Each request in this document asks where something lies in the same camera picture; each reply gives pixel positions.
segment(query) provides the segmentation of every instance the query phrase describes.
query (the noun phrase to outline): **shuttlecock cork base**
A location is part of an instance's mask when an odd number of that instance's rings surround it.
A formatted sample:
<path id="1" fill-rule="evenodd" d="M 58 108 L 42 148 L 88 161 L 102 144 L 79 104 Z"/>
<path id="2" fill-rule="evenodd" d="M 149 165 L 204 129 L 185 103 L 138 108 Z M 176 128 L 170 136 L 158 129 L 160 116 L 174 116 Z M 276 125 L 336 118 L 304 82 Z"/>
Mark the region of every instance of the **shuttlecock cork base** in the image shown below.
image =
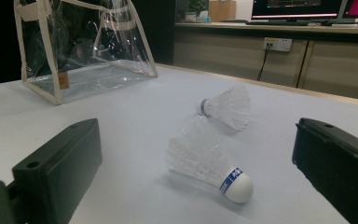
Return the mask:
<path id="1" fill-rule="evenodd" d="M 227 176 L 219 190 L 234 203 L 246 203 L 252 197 L 254 187 L 249 176 L 236 168 Z"/>

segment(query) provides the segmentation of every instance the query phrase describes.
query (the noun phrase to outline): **shuttlecock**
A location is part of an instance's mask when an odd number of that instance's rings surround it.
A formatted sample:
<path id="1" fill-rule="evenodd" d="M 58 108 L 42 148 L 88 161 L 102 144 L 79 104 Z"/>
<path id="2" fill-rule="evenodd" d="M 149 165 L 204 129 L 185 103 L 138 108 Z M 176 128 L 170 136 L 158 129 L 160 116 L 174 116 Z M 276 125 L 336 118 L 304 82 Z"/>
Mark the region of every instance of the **shuttlecock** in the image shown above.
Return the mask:
<path id="1" fill-rule="evenodd" d="M 234 86 L 213 99 L 196 104 L 198 114 L 213 117 L 235 131 L 242 131 L 249 123 L 251 98 L 244 86 Z"/>
<path id="2" fill-rule="evenodd" d="M 251 179 L 232 165 L 205 117 L 192 120 L 170 139 L 166 162 L 170 169 L 218 188 L 234 203 L 246 203 L 253 194 Z"/>

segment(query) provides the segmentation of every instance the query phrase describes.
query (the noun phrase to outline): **cabinet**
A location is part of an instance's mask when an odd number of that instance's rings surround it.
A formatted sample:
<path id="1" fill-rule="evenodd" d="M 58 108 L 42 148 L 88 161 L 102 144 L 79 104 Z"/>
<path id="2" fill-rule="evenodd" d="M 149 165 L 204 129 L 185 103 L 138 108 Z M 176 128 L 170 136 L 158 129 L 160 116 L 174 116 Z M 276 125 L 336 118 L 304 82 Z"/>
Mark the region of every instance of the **cabinet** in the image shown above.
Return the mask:
<path id="1" fill-rule="evenodd" d="M 265 57 L 265 37 L 290 51 Z M 358 28 L 176 24 L 173 65 L 358 99 Z"/>

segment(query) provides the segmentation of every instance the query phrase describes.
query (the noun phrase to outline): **screw hole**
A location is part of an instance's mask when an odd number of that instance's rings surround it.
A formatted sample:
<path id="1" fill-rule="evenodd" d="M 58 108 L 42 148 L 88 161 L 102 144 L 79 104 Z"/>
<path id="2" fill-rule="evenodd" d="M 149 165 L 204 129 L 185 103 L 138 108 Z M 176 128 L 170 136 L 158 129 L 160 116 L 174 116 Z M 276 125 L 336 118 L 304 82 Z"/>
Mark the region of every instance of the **screw hole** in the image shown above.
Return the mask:
<path id="1" fill-rule="evenodd" d="M 32 162 L 30 162 L 30 163 L 28 163 L 28 165 L 27 165 L 27 168 L 35 168 L 35 167 L 37 167 L 39 165 L 39 162 L 38 161 L 32 161 Z"/>

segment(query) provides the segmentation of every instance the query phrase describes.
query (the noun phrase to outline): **blue stripe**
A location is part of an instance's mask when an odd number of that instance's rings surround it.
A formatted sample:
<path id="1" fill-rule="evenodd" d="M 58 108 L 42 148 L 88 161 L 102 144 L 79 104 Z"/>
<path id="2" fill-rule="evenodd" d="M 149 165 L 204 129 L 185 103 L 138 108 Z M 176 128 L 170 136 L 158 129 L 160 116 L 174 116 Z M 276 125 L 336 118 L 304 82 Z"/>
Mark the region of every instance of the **blue stripe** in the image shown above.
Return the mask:
<path id="1" fill-rule="evenodd" d="M 208 117 L 208 115 L 205 113 L 205 102 L 206 102 L 207 99 L 205 100 L 202 100 L 201 102 L 201 113 L 205 116 L 205 117 Z"/>
<path id="2" fill-rule="evenodd" d="M 240 168 L 235 168 L 225 179 L 223 184 L 220 186 L 220 191 L 223 194 L 226 194 L 226 191 L 231 186 L 231 184 L 237 179 L 237 177 L 242 174 L 243 171 Z"/>

